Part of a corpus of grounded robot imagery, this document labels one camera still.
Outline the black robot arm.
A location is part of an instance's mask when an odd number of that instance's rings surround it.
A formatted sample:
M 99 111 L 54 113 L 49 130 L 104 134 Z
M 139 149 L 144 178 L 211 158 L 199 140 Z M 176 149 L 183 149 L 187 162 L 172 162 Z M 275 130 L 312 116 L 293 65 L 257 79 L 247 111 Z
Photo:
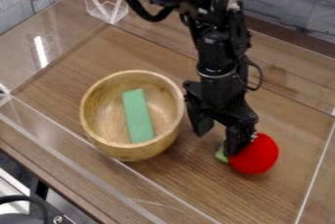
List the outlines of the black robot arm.
M 226 127 L 222 153 L 235 155 L 251 142 L 257 114 L 247 105 L 251 46 L 242 0 L 148 0 L 178 11 L 196 49 L 198 81 L 186 81 L 186 103 L 194 133 L 215 122 Z

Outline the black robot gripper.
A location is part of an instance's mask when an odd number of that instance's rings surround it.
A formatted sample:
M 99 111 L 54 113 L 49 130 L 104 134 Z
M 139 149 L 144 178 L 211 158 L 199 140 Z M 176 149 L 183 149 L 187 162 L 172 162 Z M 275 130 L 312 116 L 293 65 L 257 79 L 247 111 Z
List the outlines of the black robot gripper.
M 245 99 L 249 72 L 245 69 L 227 72 L 199 69 L 196 72 L 199 81 L 183 83 L 192 132 L 200 137 L 212 128 L 214 121 L 225 125 L 223 153 L 229 157 L 255 136 L 258 118 Z

